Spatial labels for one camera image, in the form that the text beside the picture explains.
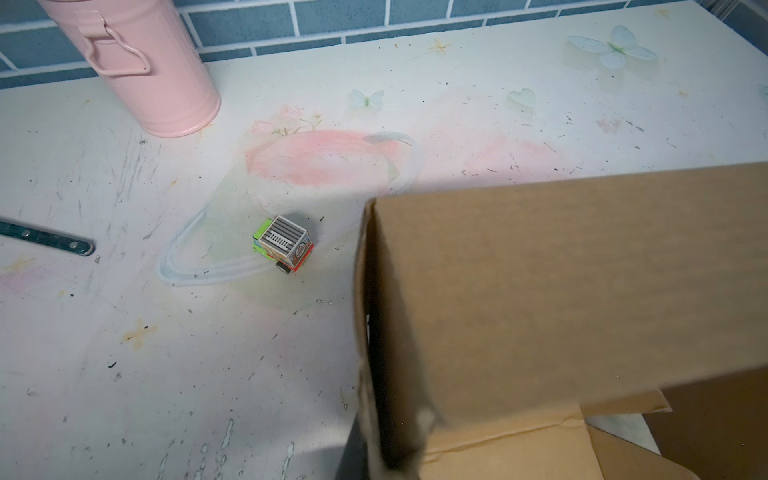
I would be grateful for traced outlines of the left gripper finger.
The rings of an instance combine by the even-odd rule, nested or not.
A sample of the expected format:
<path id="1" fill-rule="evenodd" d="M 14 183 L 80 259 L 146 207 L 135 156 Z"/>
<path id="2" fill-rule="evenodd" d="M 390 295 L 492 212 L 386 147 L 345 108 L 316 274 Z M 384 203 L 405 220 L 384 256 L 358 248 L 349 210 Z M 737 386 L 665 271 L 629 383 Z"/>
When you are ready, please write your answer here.
<path id="1" fill-rule="evenodd" d="M 369 479 L 367 444 L 358 417 L 353 421 L 334 479 Z"/>

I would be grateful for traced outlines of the brown cardboard box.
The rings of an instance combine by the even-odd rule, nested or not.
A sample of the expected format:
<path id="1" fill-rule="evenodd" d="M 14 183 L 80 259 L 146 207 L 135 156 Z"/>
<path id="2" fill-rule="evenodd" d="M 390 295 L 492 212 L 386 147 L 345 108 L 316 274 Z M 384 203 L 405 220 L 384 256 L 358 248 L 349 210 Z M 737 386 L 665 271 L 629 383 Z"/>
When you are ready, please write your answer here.
<path id="1" fill-rule="evenodd" d="M 763 163 L 380 197 L 368 479 L 763 479 Z"/>

